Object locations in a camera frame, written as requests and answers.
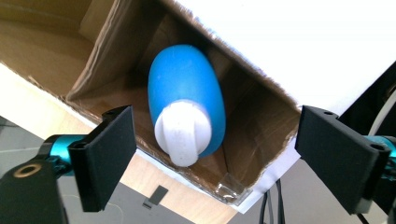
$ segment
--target tiled floor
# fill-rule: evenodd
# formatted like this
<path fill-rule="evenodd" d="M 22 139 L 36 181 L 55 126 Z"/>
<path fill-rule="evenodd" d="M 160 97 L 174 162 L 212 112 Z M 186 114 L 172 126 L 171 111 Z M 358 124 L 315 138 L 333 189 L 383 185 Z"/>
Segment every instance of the tiled floor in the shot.
<path fill-rule="evenodd" d="M 0 176 L 17 164 L 28 161 L 37 153 L 42 139 L 16 127 L 0 118 Z M 104 212 L 82 213 L 74 177 L 61 177 L 58 185 L 63 195 L 64 205 L 71 224 L 78 223 L 190 223 L 183 217 L 162 207 L 151 210 L 142 206 L 145 197 L 119 184 Z M 283 199 L 286 222 L 290 224 L 358 224 L 355 216 L 350 216 L 324 187 L 304 161 L 298 161 L 282 177 Z M 276 211 L 276 188 L 271 189 L 273 207 Z M 257 223 L 261 200 L 244 215 L 238 214 L 231 224 Z M 370 223 L 384 223 L 387 216 L 373 204 L 370 214 L 365 215 Z"/>

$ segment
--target white bottle cap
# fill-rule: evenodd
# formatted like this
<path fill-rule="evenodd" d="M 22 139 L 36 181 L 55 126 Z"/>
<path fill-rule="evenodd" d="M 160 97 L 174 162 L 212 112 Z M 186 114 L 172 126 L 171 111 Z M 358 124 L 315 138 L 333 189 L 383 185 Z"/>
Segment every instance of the white bottle cap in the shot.
<path fill-rule="evenodd" d="M 155 138 L 177 166 L 187 167 L 196 163 L 211 137 L 210 119 L 194 102 L 170 104 L 155 122 Z"/>

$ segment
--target blue bottle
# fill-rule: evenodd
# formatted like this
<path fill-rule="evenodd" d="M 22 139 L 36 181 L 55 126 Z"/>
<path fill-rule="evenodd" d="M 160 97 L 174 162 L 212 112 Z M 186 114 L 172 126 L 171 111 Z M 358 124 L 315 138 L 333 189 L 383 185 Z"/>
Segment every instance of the blue bottle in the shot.
<path fill-rule="evenodd" d="M 225 112 L 215 72 L 193 46 L 161 51 L 148 77 L 148 105 L 155 137 L 178 166 L 215 152 L 225 133 Z"/>

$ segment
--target metal bracket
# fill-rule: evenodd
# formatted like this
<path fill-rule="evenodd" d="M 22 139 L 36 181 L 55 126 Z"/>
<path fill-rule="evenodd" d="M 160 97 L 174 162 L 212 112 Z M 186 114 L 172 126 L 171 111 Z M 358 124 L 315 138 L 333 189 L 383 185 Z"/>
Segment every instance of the metal bracket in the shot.
<path fill-rule="evenodd" d="M 151 209 L 153 205 L 158 205 L 167 192 L 168 189 L 159 185 L 158 188 L 155 189 L 151 197 L 146 198 L 146 200 L 143 202 L 143 206 L 147 209 Z"/>

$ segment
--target cardboard box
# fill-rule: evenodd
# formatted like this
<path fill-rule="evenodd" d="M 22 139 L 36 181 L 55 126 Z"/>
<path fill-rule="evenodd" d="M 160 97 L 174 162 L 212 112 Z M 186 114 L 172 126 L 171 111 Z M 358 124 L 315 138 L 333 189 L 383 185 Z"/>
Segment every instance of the cardboard box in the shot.
<path fill-rule="evenodd" d="M 177 2 L 35 3 L 0 5 L 1 62 L 95 122 L 110 108 L 133 105 L 139 147 L 212 197 L 240 203 L 294 136 L 295 103 Z M 174 166 L 161 151 L 149 117 L 151 62 L 175 44 L 194 45 L 208 57 L 227 114 L 221 148 L 189 168 Z"/>

